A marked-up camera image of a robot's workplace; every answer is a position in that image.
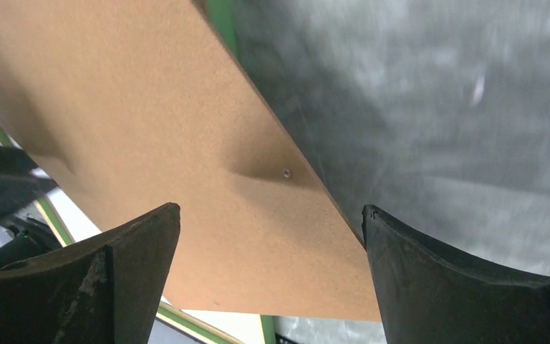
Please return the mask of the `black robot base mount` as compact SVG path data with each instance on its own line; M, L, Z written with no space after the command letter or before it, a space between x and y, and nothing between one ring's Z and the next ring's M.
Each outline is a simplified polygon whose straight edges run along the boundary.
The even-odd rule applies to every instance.
M30 216L14 217L0 224L0 269L60 248L62 245L49 226Z

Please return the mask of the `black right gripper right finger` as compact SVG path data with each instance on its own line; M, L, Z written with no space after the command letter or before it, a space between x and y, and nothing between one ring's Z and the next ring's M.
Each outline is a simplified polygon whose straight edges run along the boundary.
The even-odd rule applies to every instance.
M366 205L362 233L389 343L550 343L550 277L481 259Z

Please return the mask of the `landscape photo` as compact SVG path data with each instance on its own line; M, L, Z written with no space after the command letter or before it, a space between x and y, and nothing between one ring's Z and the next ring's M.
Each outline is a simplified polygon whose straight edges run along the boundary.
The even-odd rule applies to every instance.
M100 233L100 230L61 189L34 202L59 242L66 246ZM166 298L161 303L149 343L276 343L270 316L237 312L179 310Z

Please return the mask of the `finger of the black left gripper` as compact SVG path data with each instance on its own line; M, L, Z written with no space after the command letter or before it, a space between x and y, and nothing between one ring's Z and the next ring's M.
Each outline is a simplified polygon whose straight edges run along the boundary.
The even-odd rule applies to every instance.
M36 168L22 149L0 145L0 221L58 187L49 177L35 176Z

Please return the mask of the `brown fibreboard backing board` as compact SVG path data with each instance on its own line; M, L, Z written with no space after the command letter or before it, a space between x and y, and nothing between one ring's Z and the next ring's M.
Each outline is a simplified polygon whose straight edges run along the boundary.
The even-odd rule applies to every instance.
M364 248L192 1L0 1L0 126L101 230L180 206L173 306L380 319Z

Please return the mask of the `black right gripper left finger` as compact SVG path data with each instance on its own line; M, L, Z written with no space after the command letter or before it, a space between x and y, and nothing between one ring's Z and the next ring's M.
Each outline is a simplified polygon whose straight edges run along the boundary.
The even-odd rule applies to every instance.
M146 343L179 235L166 203L0 269L0 343Z

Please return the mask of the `light wooden picture frame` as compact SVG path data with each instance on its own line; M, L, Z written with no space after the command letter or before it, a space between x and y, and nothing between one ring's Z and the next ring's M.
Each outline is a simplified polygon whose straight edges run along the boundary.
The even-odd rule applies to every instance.
M0 1L0 143L12 138L40 165L48 160L69 174L96 169L97 157L113 147L88 143L74 129L98 131L116 115L128 114L133 100L153 70L136 67L140 56L129 43L126 24L151 24L163 17L140 3L99 1ZM132 316L116 309L126 296L115 287L124 267L114 254L147 254L135 231L116 230L73 242L69 222L50 201L36 206L62 244L53 275L65 281L74 271L81 284L57 321L57 343L146 343L158 304L152 295L130 303Z

